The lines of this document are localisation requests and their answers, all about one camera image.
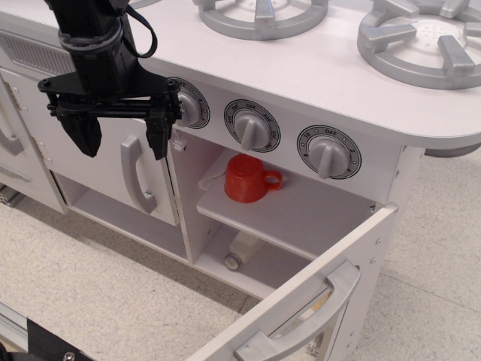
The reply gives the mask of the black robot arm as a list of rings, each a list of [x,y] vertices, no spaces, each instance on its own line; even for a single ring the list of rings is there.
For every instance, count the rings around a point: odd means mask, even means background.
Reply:
[[[151,57],[158,40],[139,54],[129,19],[153,27],[127,1],[49,1],[59,24],[59,42],[75,70],[41,80],[48,110],[87,156],[101,144],[99,118],[141,118],[156,159],[168,153],[172,126],[182,117],[180,84],[149,72],[141,58]]]

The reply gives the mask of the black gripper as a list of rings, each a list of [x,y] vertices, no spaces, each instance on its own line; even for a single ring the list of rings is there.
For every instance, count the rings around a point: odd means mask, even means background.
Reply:
[[[69,47],[75,71],[44,78],[38,89],[47,94],[51,114],[78,149],[96,157],[101,127],[96,117],[144,118],[146,136],[156,160],[168,154],[173,124],[182,117],[178,81],[149,72],[134,47]]]

